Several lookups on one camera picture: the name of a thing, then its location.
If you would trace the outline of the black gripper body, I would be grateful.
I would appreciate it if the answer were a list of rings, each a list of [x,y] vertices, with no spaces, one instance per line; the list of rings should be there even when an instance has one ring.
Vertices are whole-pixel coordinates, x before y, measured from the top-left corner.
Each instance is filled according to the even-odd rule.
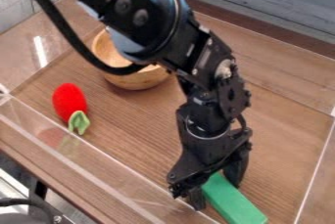
[[[190,186],[202,186],[217,171],[224,173],[233,154],[241,151],[251,153],[252,129],[243,116],[237,121],[240,128],[232,129],[226,124],[222,130],[212,133],[200,130],[186,117],[178,117],[182,152],[166,175],[173,198],[186,198]]]

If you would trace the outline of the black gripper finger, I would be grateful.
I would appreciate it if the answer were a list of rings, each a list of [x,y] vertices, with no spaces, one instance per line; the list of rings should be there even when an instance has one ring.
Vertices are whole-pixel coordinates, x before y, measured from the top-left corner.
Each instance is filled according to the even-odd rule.
[[[188,199],[196,211],[205,209],[205,196],[201,186],[190,186],[188,188]]]
[[[228,164],[224,167],[224,175],[232,185],[239,188],[244,180],[249,165],[249,152],[241,151],[232,155]]]

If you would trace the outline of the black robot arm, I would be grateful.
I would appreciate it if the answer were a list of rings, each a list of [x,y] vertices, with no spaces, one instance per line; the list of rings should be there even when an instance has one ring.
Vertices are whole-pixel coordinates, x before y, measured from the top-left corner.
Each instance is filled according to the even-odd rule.
[[[79,0],[111,28],[113,41],[131,61],[106,65],[84,46],[78,51],[102,70],[126,75],[159,65],[177,75],[186,102],[177,109],[182,154],[168,173],[172,195],[205,208],[202,185],[221,171],[239,186],[249,164],[252,130],[243,111],[251,91],[230,47],[202,27],[186,0]]]

